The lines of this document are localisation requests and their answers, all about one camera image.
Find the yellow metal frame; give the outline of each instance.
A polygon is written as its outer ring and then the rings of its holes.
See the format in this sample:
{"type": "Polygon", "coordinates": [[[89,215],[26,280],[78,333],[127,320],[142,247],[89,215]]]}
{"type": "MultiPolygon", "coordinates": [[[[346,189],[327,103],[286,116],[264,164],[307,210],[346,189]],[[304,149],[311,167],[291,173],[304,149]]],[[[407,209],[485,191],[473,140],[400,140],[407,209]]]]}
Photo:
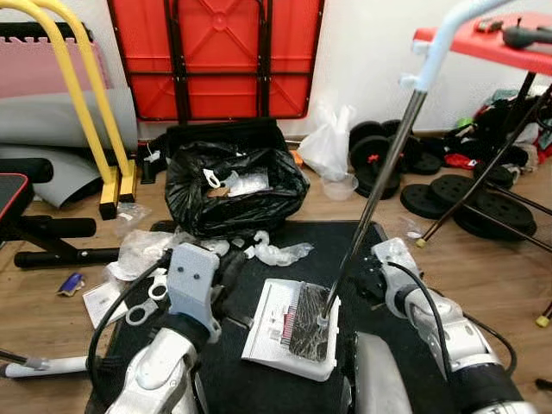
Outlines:
{"type": "Polygon", "coordinates": [[[104,83],[94,59],[91,44],[82,22],[77,16],[59,0],[31,0],[34,4],[44,9],[49,9],[60,16],[69,24],[77,40],[78,50],[85,63],[86,73],[90,80],[92,90],[96,96],[97,106],[102,115],[103,124],[110,138],[111,146],[115,152],[119,169],[121,170],[120,199],[122,201],[134,202],[136,189],[136,164],[128,160],[122,144],[121,135],[117,127],[115,117],[111,111],[110,101],[105,93],[104,83]]]}
{"type": "Polygon", "coordinates": [[[0,9],[16,9],[32,16],[46,31],[53,47],[53,51],[66,82],[67,89],[77,112],[78,119],[85,132],[86,140],[96,161],[97,169],[103,180],[102,196],[100,198],[100,213],[102,218],[109,219],[116,216],[118,199],[123,201],[135,200],[136,166],[132,160],[127,160],[122,145],[121,136],[111,111],[109,100],[105,94],[104,84],[97,69],[97,63],[91,50],[91,44],[80,20],[65,5],[57,0],[0,0],[0,9]],[[96,96],[97,104],[102,115],[103,123],[108,132],[111,146],[115,151],[119,168],[122,172],[119,185],[119,169],[109,167],[104,150],[97,135],[96,128],[85,97],[78,83],[71,57],[63,40],[61,32],[53,20],[40,7],[50,9],[61,16],[71,27],[77,40],[78,49],[85,63],[86,72],[96,96]]]}

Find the red table top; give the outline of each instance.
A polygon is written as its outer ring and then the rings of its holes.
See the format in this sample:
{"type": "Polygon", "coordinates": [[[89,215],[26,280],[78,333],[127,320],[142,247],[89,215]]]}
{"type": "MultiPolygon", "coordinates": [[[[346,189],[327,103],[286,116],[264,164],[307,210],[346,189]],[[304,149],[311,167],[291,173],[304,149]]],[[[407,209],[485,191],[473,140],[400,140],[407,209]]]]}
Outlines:
{"type": "MultiPolygon", "coordinates": [[[[508,28],[515,26],[519,17],[523,17],[521,25],[525,28],[552,26],[552,15],[539,13],[494,16],[493,20],[504,21],[503,28],[508,28]]],[[[456,32],[455,41],[450,50],[475,58],[514,66],[525,71],[552,76],[552,54],[512,49],[502,41],[502,32],[490,34],[475,32],[474,23],[478,20],[480,18],[464,24],[456,32]]],[[[419,28],[414,34],[414,39],[431,41],[436,31],[437,28],[419,28]]]]}

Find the white wall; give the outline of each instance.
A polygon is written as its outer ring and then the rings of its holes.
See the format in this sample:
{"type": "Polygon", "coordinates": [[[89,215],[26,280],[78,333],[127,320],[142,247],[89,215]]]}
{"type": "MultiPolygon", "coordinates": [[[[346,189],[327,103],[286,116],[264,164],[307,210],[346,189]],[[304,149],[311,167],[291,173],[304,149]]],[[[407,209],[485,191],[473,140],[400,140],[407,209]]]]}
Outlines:
{"type": "MultiPolygon", "coordinates": [[[[93,31],[115,86],[125,85],[122,65],[105,0],[64,0],[93,31]]],[[[438,26],[458,0],[326,0],[311,102],[325,97],[338,107],[352,104],[358,119],[401,117],[410,91],[398,86],[401,72],[419,71],[422,58],[411,53],[420,27],[438,26]]],[[[517,0],[499,12],[535,10],[552,14],[550,0],[517,0]]],[[[0,21],[28,21],[0,10],[0,21]]],[[[524,72],[451,53],[431,90],[416,129],[446,129],[470,116],[497,88],[516,88],[524,72]]],[[[282,121],[286,135],[313,129],[311,116],[282,121]]],[[[155,137],[161,128],[143,129],[155,137]]]]}

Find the black mat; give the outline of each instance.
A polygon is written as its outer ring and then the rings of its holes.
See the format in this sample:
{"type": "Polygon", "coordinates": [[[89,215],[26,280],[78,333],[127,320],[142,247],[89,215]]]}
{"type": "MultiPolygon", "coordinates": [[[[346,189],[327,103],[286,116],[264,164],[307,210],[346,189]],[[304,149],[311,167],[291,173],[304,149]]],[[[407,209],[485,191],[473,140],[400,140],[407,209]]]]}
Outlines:
{"type": "MultiPolygon", "coordinates": [[[[232,309],[253,316],[264,280],[267,278],[306,280],[330,286],[336,278],[341,258],[350,243],[354,222],[288,222],[273,232],[271,243],[288,246],[310,242],[315,249],[290,267],[268,267],[258,260],[245,266],[239,284],[228,303],[232,309]]],[[[364,252],[385,237],[371,228],[364,252]]],[[[127,304],[141,303],[146,297],[143,286],[127,304]]],[[[332,413],[338,412],[346,339],[355,330],[381,336],[391,348],[405,381],[412,409],[420,414],[455,412],[450,392],[439,373],[427,346],[404,320],[394,317],[385,306],[371,310],[370,304],[356,295],[348,283],[340,293],[340,334],[337,343],[338,366],[324,383],[303,379],[253,362],[241,361],[247,332],[232,323],[223,322],[219,343],[208,346],[202,354],[200,376],[211,414],[234,413],[332,413]]],[[[148,340],[149,327],[129,327],[119,322],[110,345],[110,354],[126,360],[148,340]]],[[[121,390],[124,368],[110,378],[108,389],[114,398],[121,390]]],[[[87,413],[103,412],[93,396],[87,413]]]]}

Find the pink foam mat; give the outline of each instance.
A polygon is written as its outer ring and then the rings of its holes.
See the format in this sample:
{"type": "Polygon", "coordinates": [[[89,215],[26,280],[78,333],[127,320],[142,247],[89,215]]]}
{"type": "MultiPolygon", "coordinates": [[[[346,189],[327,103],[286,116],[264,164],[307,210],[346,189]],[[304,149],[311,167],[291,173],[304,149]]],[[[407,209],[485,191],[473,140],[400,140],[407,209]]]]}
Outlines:
{"type": "MultiPolygon", "coordinates": [[[[74,39],[66,39],[66,45],[78,82],[83,91],[89,91],[91,85],[77,43],[74,39]]],[[[103,84],[110,88],[101,51],[96,43],[92,42],[91,46],[103,84]]],[[[32,37],[25,41],[16,37],[6,41],[4,37],[0,37],[0,60],[0,98],[67,92],[52,45],[45,37],[38,41],[32,37]]]]}

